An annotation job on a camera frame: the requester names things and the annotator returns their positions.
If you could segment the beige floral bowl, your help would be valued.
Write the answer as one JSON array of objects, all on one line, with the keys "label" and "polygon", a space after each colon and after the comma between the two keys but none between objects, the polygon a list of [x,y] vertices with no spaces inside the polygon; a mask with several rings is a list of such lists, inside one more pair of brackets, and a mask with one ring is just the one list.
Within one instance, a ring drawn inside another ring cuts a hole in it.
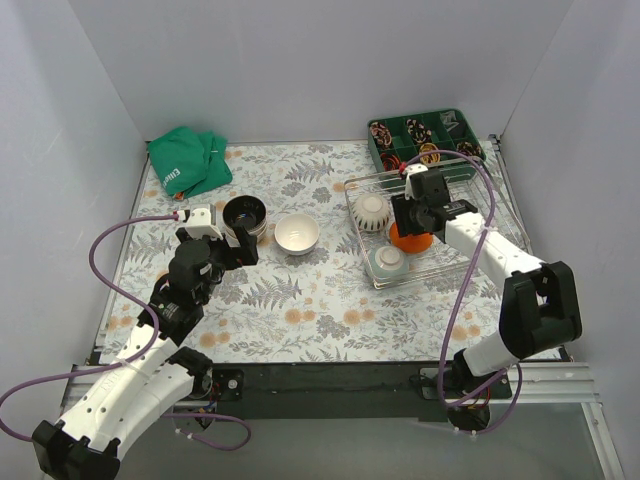
[{"label": "beige floral bowl", "polygon": [[233,229],[234,226],[243,227],[249,235],[256,238],[256,241],[258,243],[262,241],[262,239],[265,237],[267,232],[266,220],[262,220],[259,223],[255,223],[254,221],[245,219],[245,220],[239,220],[237,222],[231,222],[231,223],[225,222],[224,226],[225,226],[225,234],[226,234],[227,240],[229,241],[230,244],[233,244],[233,245],[239,244],[239,240]]}]

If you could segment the white bowl blue leaf pattern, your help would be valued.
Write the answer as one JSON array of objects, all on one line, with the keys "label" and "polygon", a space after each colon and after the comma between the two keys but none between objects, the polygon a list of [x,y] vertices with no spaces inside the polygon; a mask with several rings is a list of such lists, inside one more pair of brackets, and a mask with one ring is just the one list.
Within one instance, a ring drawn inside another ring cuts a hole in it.
[{"label": "white bowl blue leaf pattern", "polygon": [[355,226],[365,232],[384,230],[391,217],[391,209],[386,198],[377,193],[360,195],[352,206]]}]

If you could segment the orange bowl black inside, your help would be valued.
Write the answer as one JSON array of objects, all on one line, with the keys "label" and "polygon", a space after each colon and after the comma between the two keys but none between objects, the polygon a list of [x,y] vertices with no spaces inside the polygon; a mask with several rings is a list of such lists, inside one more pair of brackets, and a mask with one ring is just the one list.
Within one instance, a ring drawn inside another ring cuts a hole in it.
[{"label": "orange bowl black inside", "polygon": [[391,224],[389,237],[392,245],[406,254],[422,253],[429,249],[433,244],[433,235],[430,233],[419,235],[409,234],[401,237],[396,223]]}]

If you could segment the black glossy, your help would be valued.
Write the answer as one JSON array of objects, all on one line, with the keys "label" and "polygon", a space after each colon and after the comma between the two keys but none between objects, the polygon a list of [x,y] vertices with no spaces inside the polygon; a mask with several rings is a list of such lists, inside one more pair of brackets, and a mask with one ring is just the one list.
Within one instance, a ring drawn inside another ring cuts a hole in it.
[{"label": "black glossy", "polygon": [[230,200],[225,205],[222,215],[226,226],[242,226],[252,231],[264,223],[267,211],[259,198],[242,195]]}]

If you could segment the grey white gradient bowl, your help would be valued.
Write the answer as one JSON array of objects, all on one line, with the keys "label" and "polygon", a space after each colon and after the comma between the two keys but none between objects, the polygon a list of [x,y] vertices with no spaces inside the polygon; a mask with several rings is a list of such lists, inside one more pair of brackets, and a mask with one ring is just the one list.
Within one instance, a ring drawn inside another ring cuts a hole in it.
[{"label": "grey white gradient bowl", "polygon": [[274,238],[288,255],[311,252],[319,240],[320,228],[315,219],[303,213],[289,214],[276,224]]}]

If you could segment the pale green ribbed bowl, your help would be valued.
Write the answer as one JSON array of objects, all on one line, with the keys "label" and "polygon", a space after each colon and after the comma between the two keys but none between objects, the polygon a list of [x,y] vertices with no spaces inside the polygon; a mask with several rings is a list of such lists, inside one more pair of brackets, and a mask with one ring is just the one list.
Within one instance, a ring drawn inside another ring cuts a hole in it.
[{"label": "pale green ribbed bowl", "polygon": [[409,259],[399,248],[384,245],[367,254],[368,272],[374,282],[404,279],[409,273]]}]

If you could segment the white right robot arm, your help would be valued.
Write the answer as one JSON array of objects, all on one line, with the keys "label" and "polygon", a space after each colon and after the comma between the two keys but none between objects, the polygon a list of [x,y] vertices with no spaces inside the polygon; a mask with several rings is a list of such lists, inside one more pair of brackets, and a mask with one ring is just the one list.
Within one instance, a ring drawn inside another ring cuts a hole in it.
[{"label": "white right robot arm", "polygon": [[438,170],[414,164],[400,176],[405,190],[391,199],[399,236],[434,235],[502,290],[497,330],[440,368],[439,390],[475,397],[499,371],[581,336],[574,274],[566,263],[547,263],[493,230],[491,214],[451,199]]}]

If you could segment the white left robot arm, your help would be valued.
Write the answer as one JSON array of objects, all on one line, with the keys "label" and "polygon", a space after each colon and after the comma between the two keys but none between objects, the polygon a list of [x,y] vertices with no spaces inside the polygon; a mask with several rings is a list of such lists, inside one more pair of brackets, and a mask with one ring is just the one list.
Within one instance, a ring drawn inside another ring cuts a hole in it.
[{"label": "white left robot arm", "polygon": [[225,238],[177,232],[169,271],[154,286],[129,339],[110,370],[60,419],[41,422],[32,444],[41,470],[53,479],[113,479],[132,444],[177,401],[205,398],[214,364],[183,342],[204,316],[228,271],[258,261],[257,240],[234,230]]}]

